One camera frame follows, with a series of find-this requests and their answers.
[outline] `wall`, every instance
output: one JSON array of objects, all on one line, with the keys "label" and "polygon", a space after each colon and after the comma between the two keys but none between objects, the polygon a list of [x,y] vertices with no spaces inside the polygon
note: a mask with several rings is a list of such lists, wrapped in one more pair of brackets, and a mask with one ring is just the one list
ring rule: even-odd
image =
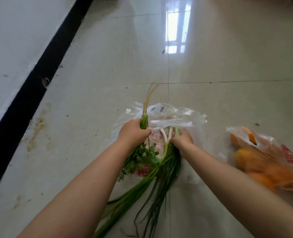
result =
[{"label": "wall", "polygon": [[0,0],[0,119],[76,0]]}]

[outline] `clear plastic bag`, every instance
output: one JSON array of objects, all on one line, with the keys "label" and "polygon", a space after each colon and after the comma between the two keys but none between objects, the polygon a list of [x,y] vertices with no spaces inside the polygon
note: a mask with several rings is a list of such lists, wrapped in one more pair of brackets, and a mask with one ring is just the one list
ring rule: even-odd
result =
[{"label": "clear plastic bag", "polygon": [[271,136],[246,127],[229,127],[232,158],[237,168],[276,192],[293,191],[293,153]]},{"label": "clear plastic bag", "polygon": [[[116,121],[112,128],[111,138],[109,143],[114,143],[119,135],[121,127],[131,119],[140,118],[142,116],[143,104],[134,102],[131,108],[127,108],[125,113],[122,114]],[[149,127],[152,129],[152,134],[149,136],[150,145],[155,145],[156,150],[159,152],[159,157],[162,157],[164,151],[164,138],[160,132],[164,128],[168,134],[168,126],[178,127],[185,129],[192,136],[194,144],[201,147],[201,137],[203,133],[202,126],[206,123],[205,115],[201,115],[195,110],[188,108],[174,108],[166,103],[157,103],[151,105],[147,109],[149,116]],[[135,175],[145,176],[145,170],[138,170]],[[202,180],[188,164],[186,160],[182,161],[182,168],[176,184],[191,183],[198,184]]]}]

